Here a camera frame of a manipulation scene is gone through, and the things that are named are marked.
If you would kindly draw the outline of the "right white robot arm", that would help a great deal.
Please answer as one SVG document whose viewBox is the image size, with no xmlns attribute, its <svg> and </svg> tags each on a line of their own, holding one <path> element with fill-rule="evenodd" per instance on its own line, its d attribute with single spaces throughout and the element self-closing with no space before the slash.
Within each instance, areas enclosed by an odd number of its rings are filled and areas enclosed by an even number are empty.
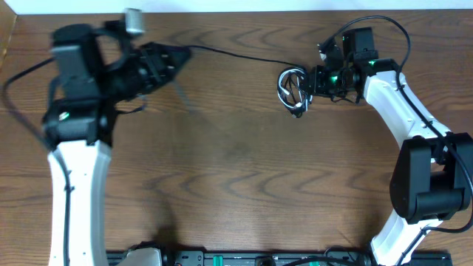
<svg viewBox="0 0 473 266">
<path fill-rule="evenodd" d="M 334 37 L 319 45 L 324 65 L 312 70 L 304 90 L 335 99 L 355 92 L 394 136 L 400 151 L 389 184 L 393 210 L 370 251 L 377 265 L 406 265 L 428 233 L 472 227 L 471 221 L 455 229 L 441 225 L 472 201 L 472 137 L 432 116 L 409 88 L 401 65 L 379 58 L 371 28 L 339 35 L 341 46 Z"/>
</svg>

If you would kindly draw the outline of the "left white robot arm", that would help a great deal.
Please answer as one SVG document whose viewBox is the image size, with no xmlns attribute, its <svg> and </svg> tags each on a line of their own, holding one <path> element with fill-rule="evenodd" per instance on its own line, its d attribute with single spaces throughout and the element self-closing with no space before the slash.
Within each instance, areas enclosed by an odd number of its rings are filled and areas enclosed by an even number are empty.
<svg viewBox="0 0 473 266">
<path fill-rule="evenodd" d="M 51 265 L 106 265 L 104 192 L 117 104 L 172 82 L 191 58 L 187 47 L 133 47 L 123 26 L 72 24 L 52 35 L 62 99 L 51 99 L 43 129 L 52 144 Z"/>
</svg>

